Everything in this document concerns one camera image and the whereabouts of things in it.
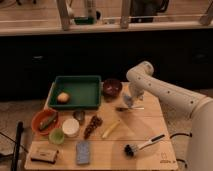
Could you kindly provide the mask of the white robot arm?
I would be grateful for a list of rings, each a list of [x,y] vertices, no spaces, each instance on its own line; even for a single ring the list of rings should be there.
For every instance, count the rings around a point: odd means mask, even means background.
[[[186,153],[186,171],[213,171],[213,98],[161,81],[152,76],[154,68],[143,61],[126,73],[131,101],[148,91],[192,118]]]

